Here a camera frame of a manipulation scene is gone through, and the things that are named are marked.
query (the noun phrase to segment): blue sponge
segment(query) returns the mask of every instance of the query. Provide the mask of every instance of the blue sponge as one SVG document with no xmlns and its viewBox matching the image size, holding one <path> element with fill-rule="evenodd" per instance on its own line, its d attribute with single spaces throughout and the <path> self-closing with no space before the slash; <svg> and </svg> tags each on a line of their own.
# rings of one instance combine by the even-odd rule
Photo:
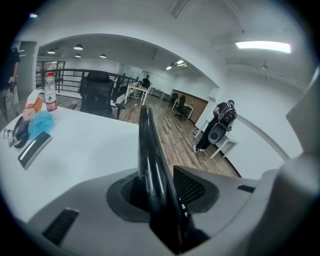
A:
<svg viewBox="0 0 320 256">
<path fill-rule="evenodd" d="M 28 133 L 29 139 L 33 140 L 40 133 L 50 133 L 55 124 L 54 116 L 48 111 L 40 111 L 36 113 L 30 120 Z"/>
</svg>

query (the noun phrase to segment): black backpack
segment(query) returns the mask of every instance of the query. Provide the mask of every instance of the black backpack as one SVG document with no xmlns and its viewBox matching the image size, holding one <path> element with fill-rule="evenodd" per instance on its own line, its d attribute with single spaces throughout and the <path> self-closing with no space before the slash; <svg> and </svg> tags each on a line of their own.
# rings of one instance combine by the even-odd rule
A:
<svg viewBox="0 0 320 256">
<path fill-rule="evenodd" d="M 224 127 L 226 127 L 227 132 L 230 132 L 236 118 L 237 118 L 236 109 L 232 104 L 227 103 L 225 108 L 220 112 L 220 115 L 218 117 L 218 122 L 221 123 Z"/>
</svg>

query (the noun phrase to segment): fluorescent light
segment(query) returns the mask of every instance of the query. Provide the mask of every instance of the fluorescent light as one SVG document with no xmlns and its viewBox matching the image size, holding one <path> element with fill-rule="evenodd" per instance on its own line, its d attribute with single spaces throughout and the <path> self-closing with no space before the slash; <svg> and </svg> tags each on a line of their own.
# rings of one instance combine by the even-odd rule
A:
<svg viewBox="0 0 320 256">
<path fill-rule="evenodd" d="M 55 54 L 56 52 L 55 52 L 55 50 L 54 49 L 50 49 L 50 50 L 48 50 L 48 54 Z"/>
<path fill-rule="evenodd" d="M 80 43 L 78 43 L 77 45 L 75 45 L 75 46 L 73 47 L 73 49 L 75 49 L 75 50 L 83 50 L 84 47 L 83 47 Z"/>
<path fill-rule="evenodd" d="M 280 51 L 287 54 L 291 53 L 291 46 L 285 42 L 272 42 L 272 41 L 244 41 L 236 42 L 239 49 L 265 49 Z"/>
</svg>

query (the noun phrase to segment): plastic bottle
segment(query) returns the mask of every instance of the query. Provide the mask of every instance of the plastic bottle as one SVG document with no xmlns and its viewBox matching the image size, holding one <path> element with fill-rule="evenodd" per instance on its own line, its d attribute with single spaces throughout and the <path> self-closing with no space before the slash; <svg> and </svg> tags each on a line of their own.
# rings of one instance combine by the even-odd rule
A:
<svg viewBox="0 0 320 256">
<path fill-rule="evenodd" d="M 48 72 L 44 86 L 44 100 L 46 110 L 53 114 L 54 118 L 58 117 L 58 108 L 56 101 L 56 83 L 53 72 Z"/>
</svg>

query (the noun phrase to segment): black railing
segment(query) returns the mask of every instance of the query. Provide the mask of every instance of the black railing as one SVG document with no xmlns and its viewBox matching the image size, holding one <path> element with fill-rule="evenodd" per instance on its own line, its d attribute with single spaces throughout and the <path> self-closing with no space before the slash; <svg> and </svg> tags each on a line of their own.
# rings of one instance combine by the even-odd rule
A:
<svg viewBox="0 0 320 256">
<path fill-rule="evenodd" d="M 75 69 L 75 68 L 63 68 L 53 70 L 43 70 L 35 73 L 36 88 L 45 89 L 47 80 L 47 73 L 53 72 L 55 78 L 55 86 L 58 93 L 62 92 L 74 92 L 81 93 L 81 80 L 87 77 L 91 69 Z M 135 83 L 137 78 L 131 78 L 125 76 L 125 74 L 109 73 L 111 81 L 114 81 L 114 87 L 112 90 L 111 99 L 113 102 L 117 101 L 117 98 L 125 94 L 129 83 Z"/>
</svg>

